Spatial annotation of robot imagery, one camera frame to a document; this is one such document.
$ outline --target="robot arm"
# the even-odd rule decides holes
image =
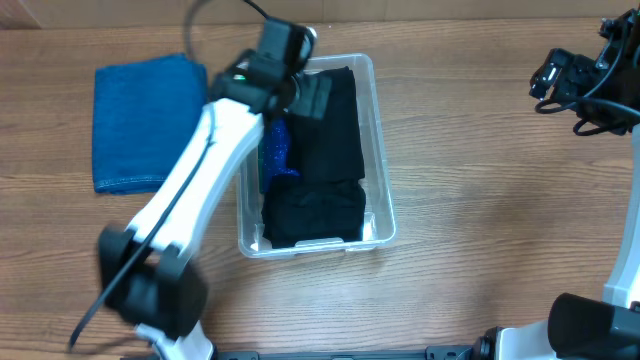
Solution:
[[[631,145],[634,167],[627,220],[618,260],[602,294],[604,302],[627,309],[640,301],[640,129],[635,129]]]
[[[180,256],[196,255],[214,209],[240,164],[258,146],[263,129],[262,115],[251,113],[246,104],[230,99],[207,104],[171,174],[129,223],[127,228],[135,231],[133,239],[143,242],[149,236],[205,153],[189,186],[151,242],[151,247],[158,252],[173,245],[180,249]]]
[[[246,50],[212,86],[193,137],[171,174],[125,231],[105,228],[98,239],[103,292],[78,324],[72,347],[102,303],[136,326],[164,360],[209,360],[215,347],[199,319],[207,286],[194,258],[214,209],[264,128],[289,113],[320,121],[331,80],[307,76],[313,29],[266,19],[256,50]],[[151,253],[157,264],[146,264]]]

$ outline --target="plastic container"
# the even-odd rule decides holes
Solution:
[[[367,195],[363,241],[318,239],[300,241],[292,248],[272,249],[271,242],[262,237],[263,195],[260,194],[258,151],[254,150],[240,166],[237,185],[238,245],[247,257],[278,259],[321,251],[372,250],[378,246],[389,245],[394,239],[395,212],[382,139],[373,62],[364,54],[324,56],[309,60],[306,71],[316,73],[345,66],[353,71],[356,80],[360,141],[365,164],[365,179],[360,182]]]

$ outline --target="wooden table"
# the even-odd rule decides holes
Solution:
[[[232,186],[201,257],[207,334],[222,350],[422,349],[544,319],[563,292],[599,298],[622,237],[630,137],[573,136],[572,113],[536,115],[528,96],[551,48],[595,56],[598,27],[318,26],[316,54],[363,52],[375,63],[397,241],[368,253],[246,259]],[[218,71],[259,31],[197,28],[198,56]],[[93,192],[94,71],[181,51],[181,30],[0,31],[0,49],[0,359],[66,359],[98,293],[97,234],[150,198]],[[144,353],[131,336],[104,310],[77,352]]]

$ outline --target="folded blue towel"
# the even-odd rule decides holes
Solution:
[[[158,190],[193,135],[206,101],[206,70],[183,54],[96,70],[95,191]]]

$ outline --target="black cloth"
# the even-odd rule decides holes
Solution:
[[[263,236],[274,249],[303,240],[362,240],[366,196],[358,183],[365,174],[355,79],[349,68],[321,74],[332,80],[322,121],[285,118],[287,167],[300,176],[275,176],[265,194]]]
[[[357,180],[302,184],[299,176],[271,180],[262,211],[263,236],[274,249],[302,240],[362,240],[365,194]]]
[[[287,167],[307,184],[364,179],[353,71],[345,67],[320,74],[331,79],[324,118],[317,124],[285,118],[291,134]]]

